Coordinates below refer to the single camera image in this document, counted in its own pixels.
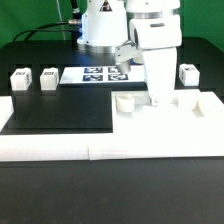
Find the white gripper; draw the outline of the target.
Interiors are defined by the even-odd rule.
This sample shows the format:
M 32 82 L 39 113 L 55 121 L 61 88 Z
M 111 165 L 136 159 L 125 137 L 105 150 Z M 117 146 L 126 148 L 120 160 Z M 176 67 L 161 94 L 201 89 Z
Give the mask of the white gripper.
M 175 86 L 176 48 L 145 50 L 142 57 L 151 105 L 168 103 Z

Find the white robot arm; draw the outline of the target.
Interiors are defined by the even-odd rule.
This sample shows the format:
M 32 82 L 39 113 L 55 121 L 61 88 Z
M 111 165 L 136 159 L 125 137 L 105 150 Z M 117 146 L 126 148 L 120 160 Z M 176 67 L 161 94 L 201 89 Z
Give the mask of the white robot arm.
M 182 42 L 179 8 L 180 0 L 87 0 L 78 48 L 113 53 L 122 74 L 131 62 L 142 64 L 151 104 L 165 103 Z

